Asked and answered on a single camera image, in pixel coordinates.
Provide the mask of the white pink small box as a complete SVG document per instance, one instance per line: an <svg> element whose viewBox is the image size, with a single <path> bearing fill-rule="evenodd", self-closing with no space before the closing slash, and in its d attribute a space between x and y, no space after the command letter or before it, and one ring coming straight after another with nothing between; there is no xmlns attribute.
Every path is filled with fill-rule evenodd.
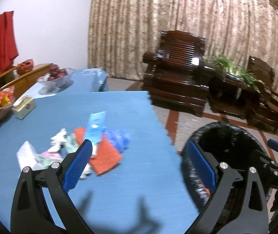
<svg viewBox="0 0 278 234"><path fill-rule="evenodd" d="M38 154L29 141L25 141L22 144L17 151L16 157L21 171L25 167L30 167L34 171L43 169L43 165L38 157Z"/></svg>

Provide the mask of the orange woven cloth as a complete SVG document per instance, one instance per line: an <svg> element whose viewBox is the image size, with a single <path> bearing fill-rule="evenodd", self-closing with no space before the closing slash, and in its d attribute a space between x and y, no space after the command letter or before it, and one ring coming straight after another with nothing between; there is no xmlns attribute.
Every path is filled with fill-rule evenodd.
<svg viewBox="0 0 278 234"><path fill-rule="evenodd" d="M81 180L86 179L92 171L98 176L103 175L118 166L123 159L122 154L105 135L101 136L101 142L98 145L93 143L87 143L87 145L90 147L90 158L80 176Z"/></svg>

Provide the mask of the blue white package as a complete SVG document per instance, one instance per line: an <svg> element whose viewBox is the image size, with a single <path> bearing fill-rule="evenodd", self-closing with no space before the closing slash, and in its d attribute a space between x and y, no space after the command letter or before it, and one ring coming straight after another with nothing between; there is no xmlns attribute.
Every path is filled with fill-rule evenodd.
<svg viewBox="0 0 278 234"><path fill-rule="evenodd" d="M92 113L89 116L83 138L91 141L92 146L96 146L102 140L105 119L106 112Z"/></svg>

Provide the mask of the white tissue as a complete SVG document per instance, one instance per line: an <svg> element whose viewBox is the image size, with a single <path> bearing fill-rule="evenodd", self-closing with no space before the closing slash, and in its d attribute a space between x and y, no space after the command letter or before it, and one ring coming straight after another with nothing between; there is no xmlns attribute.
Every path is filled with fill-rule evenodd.
<svg viewBox="0 0 278 234"><path fill-rule="evenodd" d="M57 153L61 147L66 143L66 129L62 128L60 132L51 137L51 147L48 149L49 153Z"/></svg>

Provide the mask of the black trash bin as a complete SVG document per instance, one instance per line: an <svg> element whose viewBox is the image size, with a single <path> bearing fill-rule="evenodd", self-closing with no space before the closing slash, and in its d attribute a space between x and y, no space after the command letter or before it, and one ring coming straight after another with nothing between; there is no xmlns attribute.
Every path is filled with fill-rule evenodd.
<svg viewBox="0 0 278 234"><path fill-rule="evenodd" d="M263 165L257 152L269 156L263 145L247 130L222 121L202 126L188 138L191 139L195 140L203 151L211 153L217 161L226 162L237 170L244 171L250 166L261 168ZM180 156L184 184L197 210L201 211L210 195L204 191L186 147Z"/></svg>

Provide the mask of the dark wooden side table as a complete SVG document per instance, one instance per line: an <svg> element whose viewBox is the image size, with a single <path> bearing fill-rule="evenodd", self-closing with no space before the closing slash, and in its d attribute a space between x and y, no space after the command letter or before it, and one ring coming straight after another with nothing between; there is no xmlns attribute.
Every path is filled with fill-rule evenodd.
<svg viewBox="0 0 278 234"><path fill-rule="evenodd" d="M215 113L245 119L249 111L259 106L260 94L243 79L216 66L214 76L209 79L208 101Z"/></svg>

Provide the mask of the green potted plant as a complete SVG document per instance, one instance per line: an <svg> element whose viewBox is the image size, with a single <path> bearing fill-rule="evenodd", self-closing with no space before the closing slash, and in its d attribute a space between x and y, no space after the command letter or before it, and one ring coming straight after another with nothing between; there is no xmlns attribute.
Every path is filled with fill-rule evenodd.
<svg viewBox="0 0 278 234"><path fill-rule="evenodd" d="M213 55L211 61L214 65L222 67L226 71L226 75L230 76L230 79L241 81L245 86L253 88L255 91L259 92L256 85L259 80L256 79L251 72L235 64L224 54Z"/></svg>

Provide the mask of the glass snack dish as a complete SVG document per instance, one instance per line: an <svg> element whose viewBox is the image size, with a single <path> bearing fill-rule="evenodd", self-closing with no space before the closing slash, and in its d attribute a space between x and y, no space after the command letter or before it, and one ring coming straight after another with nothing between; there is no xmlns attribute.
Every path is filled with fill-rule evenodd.
<svg viewBox="0 0 278 234"><path fill-rule="evenodd" d="M10 113L14 102L15 102L15 97L12 98L10 104L7 104L6 106L0 108L0 120L5 118Z"/></svg>

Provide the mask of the beige tissue box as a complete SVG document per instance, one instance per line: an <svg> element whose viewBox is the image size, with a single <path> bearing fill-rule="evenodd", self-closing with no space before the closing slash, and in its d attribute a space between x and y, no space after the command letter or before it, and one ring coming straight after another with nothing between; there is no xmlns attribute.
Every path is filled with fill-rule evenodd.
<svg viewBox="0 0 278 234"><path fill-rule="evenodd" d="M30 96L24 96L13 104L13 116L19 120L23 120L35 108L35 100Z"/></svg>

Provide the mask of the blue tablecloth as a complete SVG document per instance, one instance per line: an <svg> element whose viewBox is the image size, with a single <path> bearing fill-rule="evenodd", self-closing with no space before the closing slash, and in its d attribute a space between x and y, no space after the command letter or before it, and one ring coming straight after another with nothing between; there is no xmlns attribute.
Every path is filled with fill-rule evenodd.
<svg viewBox="0 0 278 234"><path fill-rule="evenodd" d="M98 92L96 73L78 70L73 84L35 101L24 119L0 124L0 221L10 226L13 196L21 170L17 151L29 142L38 153L61 129L86 127L92 113L105 112L105 126L129 136L120 163L89 175L69 192L95 233L184 233L198 216L181 174L180 156L159 123L144 91Z"/></svg>

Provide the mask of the glass fruit bowl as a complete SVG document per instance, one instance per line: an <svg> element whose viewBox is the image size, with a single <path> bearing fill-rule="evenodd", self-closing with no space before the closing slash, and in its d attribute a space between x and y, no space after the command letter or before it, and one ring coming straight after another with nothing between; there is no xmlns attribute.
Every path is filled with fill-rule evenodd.
<svg viewBox="0 0 278 234"><path fill-rule="evenodd" d="M40 95L56 94L65 90L73 84L71 79L72 74L76 71L71 68L65 68L66 75L62 77L55 78L53 80L49 79L50 74L45 74L37 79L37 82L42 86L39 89Z"/></svg>

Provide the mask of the beige patterned curtain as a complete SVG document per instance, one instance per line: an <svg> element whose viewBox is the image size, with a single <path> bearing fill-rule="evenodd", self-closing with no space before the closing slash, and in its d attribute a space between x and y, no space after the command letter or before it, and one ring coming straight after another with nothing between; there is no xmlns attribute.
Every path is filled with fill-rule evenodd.
<svg viewBox="0 0 278 234"><path fill-rule="evenodd" d="M144 52L168 30L203 37L206 57L222 53L240 66L249 56L266 61L278 92L278 0L92 0L88 66L142 79Z"/></svg>

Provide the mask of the wooden sideboard cabinet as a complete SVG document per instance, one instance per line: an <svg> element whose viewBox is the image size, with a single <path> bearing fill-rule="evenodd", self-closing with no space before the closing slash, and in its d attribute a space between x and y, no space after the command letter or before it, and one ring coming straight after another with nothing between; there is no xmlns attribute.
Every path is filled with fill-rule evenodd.
<svg viewBox="0 0 278 234"><path fill-rule="evenodd" d="M16 68L10 68L10 70L0 74L0 91L14 85L14 97L16 99L21 97L21 95L24 94L26 90L31 88L31 86L37 82L39 77L44 76L49 72L51 65L53 65L53 63L35 65L32 71L23 75L19 75L17 78L14 78L14 71Z"/></svg>

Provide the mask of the dark red apples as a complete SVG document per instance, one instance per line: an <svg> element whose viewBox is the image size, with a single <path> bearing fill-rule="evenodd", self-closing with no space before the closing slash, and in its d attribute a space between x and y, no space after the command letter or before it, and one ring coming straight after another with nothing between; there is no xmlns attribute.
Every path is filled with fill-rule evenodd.
<svg viewBox="0 0 278 234"><path fill-rule="evenodd" d="M60 69L58 65L52 64L50 65L49 77L47 81L53 81L55 79L66 76L68 73L65 69Z"/></svg>

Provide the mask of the red bag on sideboard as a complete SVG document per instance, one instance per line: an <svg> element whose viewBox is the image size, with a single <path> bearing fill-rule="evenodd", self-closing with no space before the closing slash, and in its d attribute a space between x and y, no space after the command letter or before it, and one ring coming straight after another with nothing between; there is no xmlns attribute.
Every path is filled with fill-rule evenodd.
<svg viewBox="0 0 278 234"><path fill-rule="evenodd" d="M18 75L24 75L33 70L34 61L32 59L27 59L24 62L17 65L16 72Z"/></svg>

